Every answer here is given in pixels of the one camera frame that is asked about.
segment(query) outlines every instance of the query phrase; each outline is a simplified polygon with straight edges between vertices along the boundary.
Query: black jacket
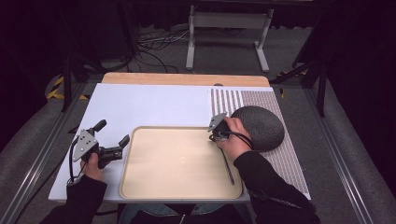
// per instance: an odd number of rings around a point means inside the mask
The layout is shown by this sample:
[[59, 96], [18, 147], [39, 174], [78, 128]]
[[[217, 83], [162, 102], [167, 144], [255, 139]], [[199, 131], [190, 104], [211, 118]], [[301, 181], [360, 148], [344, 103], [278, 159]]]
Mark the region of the black jacket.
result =
[[[272, 200], [250, 196], [256, 222], [261, 223], [319, 223], [315, 209], [306, 197], [294, 186], [287, 184], [273, 169], [271, 163], [255, 151], [239, 156], [233, 163], [239, 170], [248, 189], [263, 192], [262, 195], [297, 205], [285, 205]], [[65, 205], [54, 208], [41, 223], [91, 223], [102, 203], [106, 184], [83, 176], [74, 186], [67, 188]], [[132, 223], [240, 223], [234, 217], [231, 206], [224, 206], [212, 214], [202, 216], [152, 217], [139, 212]]]

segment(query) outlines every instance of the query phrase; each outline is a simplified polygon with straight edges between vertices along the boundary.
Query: black ball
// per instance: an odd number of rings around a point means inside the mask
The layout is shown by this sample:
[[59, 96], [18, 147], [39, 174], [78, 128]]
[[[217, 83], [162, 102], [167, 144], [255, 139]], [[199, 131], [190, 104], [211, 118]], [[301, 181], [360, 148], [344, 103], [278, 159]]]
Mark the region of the black ball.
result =
[[271, 111], [255, 106], [243, 106], [233, 112], [250, 134], [253, 150], [270, 151], [282, 144], [285, 129], [282, 121]]

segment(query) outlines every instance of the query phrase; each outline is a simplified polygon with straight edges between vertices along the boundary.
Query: white metal frame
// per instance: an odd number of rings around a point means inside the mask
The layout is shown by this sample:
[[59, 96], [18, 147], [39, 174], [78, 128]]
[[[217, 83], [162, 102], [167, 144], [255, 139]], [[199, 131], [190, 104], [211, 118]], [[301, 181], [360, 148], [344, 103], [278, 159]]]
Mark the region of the white metal frame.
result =
[[262, 36], [259, 41], [255, 41], [255, 49], [259, 57], [260, 65], [264, 73], [269, 72], [267, 60], [265, 59], [262, 47], [265, 37], [271, 24], [274, 10], [269, 9], [267, 14], [242, 14], [242, 13], [212, 13], [196, 12], [195, 6], [190, 9], [190, 40], [189, 50], [187, 52], [187, 70], [193, 68], [194, 51], [195, 51], [195, 27], [223, 27], [223, 28], [243, 28], [243, 29], [261, 29]]

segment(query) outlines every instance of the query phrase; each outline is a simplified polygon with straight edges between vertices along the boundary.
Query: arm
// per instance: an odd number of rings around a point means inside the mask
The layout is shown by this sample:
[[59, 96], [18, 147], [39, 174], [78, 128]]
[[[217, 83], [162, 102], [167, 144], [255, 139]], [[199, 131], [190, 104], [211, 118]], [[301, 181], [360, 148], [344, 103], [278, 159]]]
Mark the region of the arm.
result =
[[[250, 138], [240, 119], [224, 120], [231, 131]], [[217, 144], [234, 160], [233, 165], [239, 170], [248, 189], [260, 191], [268, 197], [300, 207], [295, 208], [250, 196], [257, 215], [257, 223], [318, 223], [316, 222], [318, 217], [311, 203], [294, 186], [287, 184], [262, 155], [251, 151], [247, 144], [232, 134], [228, 140], [218, 141]]]
[[67, 201], [58, 206], [40, 222], [50, 223], [92, 223], [93, 216], [102, 203], [107, 184], [103, 182], [97, 166], [98, 156], [92, 153], [84, 168], [84, 176], [75, 185], [67, 187]]

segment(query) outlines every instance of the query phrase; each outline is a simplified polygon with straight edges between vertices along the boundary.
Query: hand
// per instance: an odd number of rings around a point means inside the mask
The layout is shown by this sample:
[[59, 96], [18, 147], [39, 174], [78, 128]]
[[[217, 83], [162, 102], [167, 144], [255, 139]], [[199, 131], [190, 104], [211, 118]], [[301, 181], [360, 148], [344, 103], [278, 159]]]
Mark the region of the hand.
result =
[[[248, 134], [248, 131], [244, 128], [244, 125], [240, 119], [224, 118], [224, 121], [227, 122], [227, 125], [232, 132], [241, 133], [248, 137], [248, 139], [251, 139], [250, 134]], [[242, 153], [251, 150], [251, 148], [244, 141], [234, 134], [230, 134], [228, 140], [217, 140], [216, 144], [218, 147], [222, 148], [233, 161], [242, 155]]]
[[[88, 163], [85, 165], [83, 169], [84, 175], [86, 175], [89, 178], [99, 180], [104, 182], [105, 179], [103, 178], [102, 171], [98, 167], [98, 162], [99, 162], [99, 156], [97, 153], [91, 153], [90, 158], [88, 159]], [[85, 161], [81, 160], [80, 165], [83, 167], [85, 164]]]

